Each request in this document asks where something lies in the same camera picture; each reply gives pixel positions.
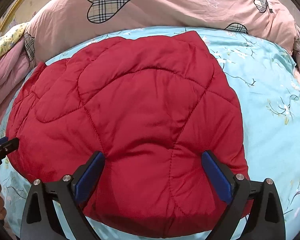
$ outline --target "bed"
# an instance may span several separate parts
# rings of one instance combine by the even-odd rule
[[[98,3],[104,9],[94,12],[92,8]],[[11,90],[20,88],[23,78],[39,62],[106,33],[160,25],[248,33],[280,45],[290,55],[293,53],[300,71],[300,28],[278,0],[52,0],[29,23],[15,26],[0,38],[0,61],[16,42],[24,43],[20,54],[16,46],[7,53],[6,58],[18,62],[14,68],[10,62],[12,66],[5,70],[14,70],[9,77],[2,74],[1,65],[7,68],[7,63],[0,62],[0,84],[4,82],[4,89],[0,89],[0,122],[14,95]]]
[[[149,27],[98,36],[53,57],[46,64],[69,58],[85,46],[111,37],[137,39],[153,35],[174,36],[188,31],[199,34],[237,93],[249,176],[256,181],[265,177],[274,179],[284,212],[287,239],[293,239],[300,231],[300,84],[293,76],[295,63],[285,49],[243,33],[193,27]],[[18,92],[0,125],[0,138],[5,136],[9,113]],[[0,166],[0,183],[8,210],[7,220],[19,236],[30,183],[15,171],[8,158]],[[55,207],[66,236],[74,239],[60,206],[55,203]],[[246,219],[241,220],[233,239],[242,232]],[[145,239],[88,220],[103,239]],[[207,235],[208,232],[202,232],[180,239],[204,239]]]

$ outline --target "gold frame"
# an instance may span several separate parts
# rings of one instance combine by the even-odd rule
[[[19,8],[19,6],[22,4],[24,0],[16,0],[16,2],[13,4],[11,9],[7,12],[4,19],[0,19],[0,32],[2,33],[10,24],[10,22],[13,19],[13,16],[15,15],[16,10]]]

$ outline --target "floral pattern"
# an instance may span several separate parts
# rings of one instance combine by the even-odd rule
[[[4,36],[0,37],[0,57],[8,52],[23,35],[28,23],[12,27]]]
[[[274,109],[271,105],[271,101],[268,99],[268,105],[266,108],[272,113],[272,115],[277,115],[279,117],[284,118],[284,124],[287,125],[289,123],[289,120],[293,120],[293,112],[291,109],[291,106],[293,107],[300,107],[300,87],[295,83],[295,81],[291,80],[291,87],[292,88],[286,88],[288,94],[286,94],[286,101],[289,101],[289,104],[285,104],[282,97],[280,97],[280,101],[276,102],[275,105],[277,109]]]

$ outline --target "black gripper frame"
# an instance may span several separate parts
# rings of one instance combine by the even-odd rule
[[[105,163],[104,155],[95,152],[73,175],[56,182],[35,180],[30,188],[21,223],[22,240],[65,240],[53,200],[61,205],[67,223],[76,239],[101,240],[82,207],[96,188]]]
[[[231,203],[206,240],[230,240],[242,218],[248,200],[253,200],[253,205],[238,240],[285,240],[282,206],[272,179],[257,182],[247,180],[241,174],[234,175],[211,151],[205,153],[211,156],[234,189]]]

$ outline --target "silver bolt head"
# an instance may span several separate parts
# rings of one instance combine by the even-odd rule
[[[65,175],[65,176],[63,176],[62,180],[63,181],[69,181],[69,180],[71,180],[71,176],[70,175]]]
[[[272,185],[272,184],[273,184],[273,180],[272,180],[272,179],[266,179],[266,182],[267,182],[269,185]]]
[[[36,179],[34,182],[33,182],[33,185],[35,185],[35,186],[37,186],[37,185],[39,185],[40,184],[40,180],[39,179]]]
[[[238,180],[244,180],[244,176],[242,174],[237,174],[235,176]]]

